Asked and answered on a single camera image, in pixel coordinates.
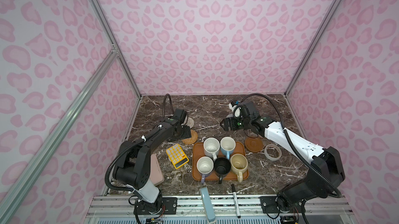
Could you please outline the light blue mug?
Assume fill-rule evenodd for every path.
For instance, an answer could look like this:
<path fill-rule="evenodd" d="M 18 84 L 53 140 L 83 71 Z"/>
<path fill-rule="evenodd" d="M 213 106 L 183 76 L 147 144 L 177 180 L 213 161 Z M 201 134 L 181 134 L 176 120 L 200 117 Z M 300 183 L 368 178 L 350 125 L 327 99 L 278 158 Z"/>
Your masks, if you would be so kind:
<path fill-rule="evenodd" d="M 231 155 L 233 154 L 236 148 L 236 142 L 231 137 L 224 137 L 220 141 L 220 151 L 222 154 L 230 160 Z"/>

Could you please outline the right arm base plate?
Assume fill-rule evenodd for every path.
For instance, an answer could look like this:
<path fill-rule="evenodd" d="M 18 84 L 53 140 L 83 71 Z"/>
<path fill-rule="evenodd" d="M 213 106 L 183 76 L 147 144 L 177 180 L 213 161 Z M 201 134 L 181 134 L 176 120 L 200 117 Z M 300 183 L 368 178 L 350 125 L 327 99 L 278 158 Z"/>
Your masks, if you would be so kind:
<path fill-rule="evenodd" d="M 292 203 L 282 196 L 260 196 L 259 200 L 264 214 L 302 213 L 301 201 Z"/>

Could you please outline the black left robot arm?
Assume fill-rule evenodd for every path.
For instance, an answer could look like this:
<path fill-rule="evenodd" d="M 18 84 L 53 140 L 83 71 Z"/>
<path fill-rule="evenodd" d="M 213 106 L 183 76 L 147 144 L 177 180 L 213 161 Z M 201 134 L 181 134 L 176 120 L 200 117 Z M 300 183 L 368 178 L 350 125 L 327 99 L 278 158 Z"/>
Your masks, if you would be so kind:
<path fill-rule="evenodd" d="M 123 142 L 105 174 L 106 186 L 130 191 L 139 200 L 159 206 L 160 190 L 150 181 L 151 155 L 163 142 L 191 137 L 190 127 L 179 119 L 166 118 L 133 142 Z"/>

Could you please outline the rattan round coaster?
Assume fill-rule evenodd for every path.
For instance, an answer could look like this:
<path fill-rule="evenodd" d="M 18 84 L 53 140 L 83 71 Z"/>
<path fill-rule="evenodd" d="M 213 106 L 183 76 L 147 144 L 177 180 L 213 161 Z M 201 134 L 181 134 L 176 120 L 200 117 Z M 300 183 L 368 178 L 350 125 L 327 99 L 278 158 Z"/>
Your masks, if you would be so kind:
<path fill-rule="evenodd" d="M 185 138 L 182 140 L 182 142 L 186 145 L 193 145 L 198 139 L 198 134 L 196 131 L 191 130 L 191 137 Z"/>

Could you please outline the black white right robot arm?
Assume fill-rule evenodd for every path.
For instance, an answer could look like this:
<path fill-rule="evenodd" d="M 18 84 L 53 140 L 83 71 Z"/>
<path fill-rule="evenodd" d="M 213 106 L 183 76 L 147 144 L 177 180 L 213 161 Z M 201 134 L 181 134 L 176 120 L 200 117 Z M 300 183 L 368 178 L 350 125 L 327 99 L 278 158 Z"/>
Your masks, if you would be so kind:
<path fill-rule="evenodd" d="M 314 144 L 270 117 L 250 120 L 243 117 L 238 119 L 230 114 L 220 122 L 220 126 L 225 131 L 252 130 L 280 145 L 308 167 L 303 179 L 288 184 L 277 193 L 276 206 L 280 211 L 286 213 L 298 207 L 303 200 L 342 197 L 338 187 L 345 180 L 345 173 L 337 149 Z"/>

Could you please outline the white speckled mug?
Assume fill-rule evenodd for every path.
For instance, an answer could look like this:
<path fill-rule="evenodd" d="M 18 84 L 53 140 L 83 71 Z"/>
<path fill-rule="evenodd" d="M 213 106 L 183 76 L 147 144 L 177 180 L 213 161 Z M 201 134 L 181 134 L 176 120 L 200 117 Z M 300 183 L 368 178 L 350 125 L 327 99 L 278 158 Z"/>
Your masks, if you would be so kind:
<path fill-rule="evenodd" d="M 217 159 L 220 151 L 220 142 L 213 137 L 207 138 L 203 142 L 204 154 L 210 157 L 213 161 Z"/>

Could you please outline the beige woven round coaster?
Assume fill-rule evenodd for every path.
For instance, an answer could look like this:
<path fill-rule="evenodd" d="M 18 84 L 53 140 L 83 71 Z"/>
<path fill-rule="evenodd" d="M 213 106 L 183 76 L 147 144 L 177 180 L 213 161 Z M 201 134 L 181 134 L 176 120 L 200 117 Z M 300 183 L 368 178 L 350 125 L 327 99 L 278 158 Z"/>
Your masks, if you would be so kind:
<path fill-rule="evenodd" d="M 187 120 L 186 125 L 187 125 L 189 128 L 193 128 L 193 127 L 194 127 L 194 120 L 193 120 L 192 118 L 189 117 L 188 120 Z"/>

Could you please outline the brown wooden round coaster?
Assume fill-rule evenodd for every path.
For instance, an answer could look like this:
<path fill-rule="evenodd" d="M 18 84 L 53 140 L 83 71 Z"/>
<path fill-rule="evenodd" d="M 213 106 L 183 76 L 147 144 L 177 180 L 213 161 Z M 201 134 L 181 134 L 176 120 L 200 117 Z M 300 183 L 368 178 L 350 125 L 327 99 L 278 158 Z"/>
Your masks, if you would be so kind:
<path fill-rule="evenodd" d="M 245 148 L 252 153 L 258 153 L 263 151 L 264 149 L 264 144 L 260 138 L 252 138 L 252 137 L 247 137 L 245 142 L 244 142 Z"/>

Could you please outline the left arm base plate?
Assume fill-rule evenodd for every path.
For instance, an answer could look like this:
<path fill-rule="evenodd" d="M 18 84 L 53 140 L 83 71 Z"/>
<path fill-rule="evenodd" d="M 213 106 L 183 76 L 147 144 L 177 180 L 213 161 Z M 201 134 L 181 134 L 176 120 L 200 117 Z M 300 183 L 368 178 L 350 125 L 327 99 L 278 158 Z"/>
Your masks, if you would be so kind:
<path fill-rule="evenodd" d="M 138 215 L 174 215 L 177 211 L 178 199 L 175 197 L 158 197 L 154 203 L 136 201 L 135 211 Z"/>

